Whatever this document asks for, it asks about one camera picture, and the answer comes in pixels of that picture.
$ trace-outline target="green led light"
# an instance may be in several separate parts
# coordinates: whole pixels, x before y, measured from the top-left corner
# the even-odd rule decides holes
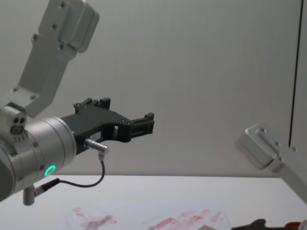
[[[49,168],[47,168],[46,172],[45,172],[45,176],[49,176],[50,174],[52,174],[56,169],[55,165],[51,165],[49,166]]]

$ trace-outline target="black object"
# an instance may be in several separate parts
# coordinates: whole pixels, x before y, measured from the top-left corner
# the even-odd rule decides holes
[[[63,180],[60,180],[59,182],[60,183],[64,183],[64,184],[69,184],[69,185],[72,185],[72,186],[75,186],[75,187],[79,187],[79,188],[91,188],[91,187],[94,187],[94,186],[98,185],[100,182],[102,182],[102,180],[104,179],[105,174],[106,174],[105,163],[103,161],[100,161],[100,163],[101,163],[101,167],[102,167],[102,174],[101,174],[100,179],[96,183],[94,183],[94,184],[89,184],[89,185],[75,184],[73,182],[63,181]]]
[[[148,113],[144,118],[129,120],[126,117],[109,110],[111,99],[86,99],[76,103],[75,114],[62,120],[74,132],[77,143],[77,155],[88,150],[84,141],[90,138],[99,143],[105,140],[129,142],[132,138],[153,133],[154,114]]]
[[[73,183],[73,182],[70,182],[70,181],[63,181],[63,180],[60,180],[59,178],[57,178],[57,179],[49,181],[49,182],[47,182],[45,184],[42,184],[41,188],[44,190],[44,192],[46,192],[47,190],[49,190],[50,188],[56,186],[59,183],[69,184],[69,185],[72,185],[72,186],[75,186],[75,187],[79,187],[79,188],[95,187],[96,185],[100,184],[100,182],[102,182],[102,180],[104,179],[105,174],[106,174],[105,163],[103,161],[101,161],[100,163],[101,163],[101,167],[102,167],[102,174],[101,174],[100,179],[96,183],[94,183],[94,184],[89,184],[89,185],[76,184],[76,183]]]
[[[243,225],[240,227],[234,227],[231,230],[298,230],[298,228],[268,228],[265,226],[265,219],[258,219],[248,225]]]
[[[46,184],[42,184],[41,187],[45,192],[45,191],[49,190],[50,188],[56,186],[59,183],[60,183],[60,179],[57,178],[57,179],[54,179],[52,181],[47,182]]]

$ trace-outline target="silver connector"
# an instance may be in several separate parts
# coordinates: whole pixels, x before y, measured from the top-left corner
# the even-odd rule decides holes
[[[102,155],[107,155],[110,151],[110,148],[108,146],[105,146],[90,139],[86,139],[84,141],[84,146],[89,149],[97,150],[99,153],[102,153]]]

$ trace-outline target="label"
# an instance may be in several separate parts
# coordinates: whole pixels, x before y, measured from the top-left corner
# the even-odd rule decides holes
[[[101,138],[101,132],[95,133],[95,134],[90,136],[90,139],[94,140],[94,141],[97,141],[100,138]]]

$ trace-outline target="red object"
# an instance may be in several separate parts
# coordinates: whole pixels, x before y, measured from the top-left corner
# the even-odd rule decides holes
[[[290,222],[287,223],[284,227],[285,228],[298,228],[300,226],[300,222]]]

